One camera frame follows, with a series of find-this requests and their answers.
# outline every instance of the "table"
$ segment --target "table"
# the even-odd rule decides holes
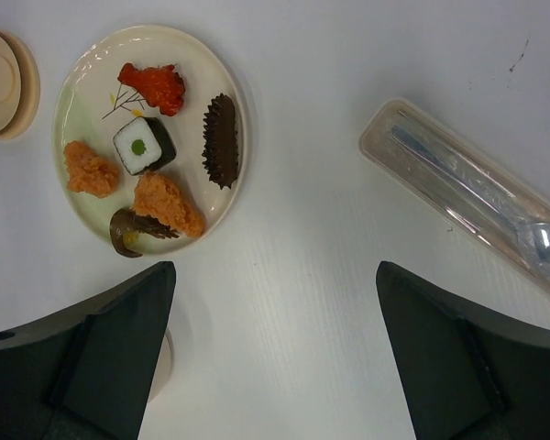
[[[42,94],[29,131],[0,144],[0,330],[155,261],[119,257],[80,224],[50,149],[72,65],[141,23],[213,49],[252,123],[234,208],[168,256],[175,369],[141,438],[414,439],[376,294],[382,260],[550,328],[542,293],[358,153],[401,95],[550,198],[550,1],[5,0],[0,28],[33,50]]]

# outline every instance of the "silver spoon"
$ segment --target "silver spoon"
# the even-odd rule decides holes
[[[400,126],[391,129],[393,138],[416,158],[442,172],[478,200],[485,204],[515,235],[518,249],[531,269],[550,278],[550,223],[531,221],[528,214],[520,213],[504,201],[509,195],[496,185],[478,182],[459,176],[451,167],[440,160],[418,139]]]

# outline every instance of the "fried chicken piece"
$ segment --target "fried chicken piece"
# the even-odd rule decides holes
[[[74,140],[65,146],[63,156],[70,175],[67,189],[71,192],[89,193],[102,199],[118,188],[118,166],[95,154],[87,144]]]
[[[134,88],[151,107],[159,107],[162,115],[175,116],[183,107],[185,84],[170,64],[139,70],[128,62],[122,67],[118,81]]]
[[[137,215],[150,215],[188,237],[204,232],[205,221],[199,211],[183,198],[171,179],[157,172],[147,172],[138,179],[133,208]]]

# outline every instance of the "stain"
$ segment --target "stain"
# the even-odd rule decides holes
[[[525,51],[528,49],[528,44],[530,44],[530,38],[528,37],[527,40],[525,40],[525,46],[523,46],[522,55],[520,55],[520,58],[510,67],[510,73],[513,73],[515,70],[515,66],[518,65],[518,63],[523,60],[523,57],[525,56]]]

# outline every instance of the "white rice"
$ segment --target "white rice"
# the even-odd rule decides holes
[[[145,152],[140,156],[132,150],[132,144],[137,139],[145,143]],[[151,163],[155,163],[162,154],[155,135],[143,117],[137,117],[121,128],[113,141],[126,170],[133,175],[143,171]]]

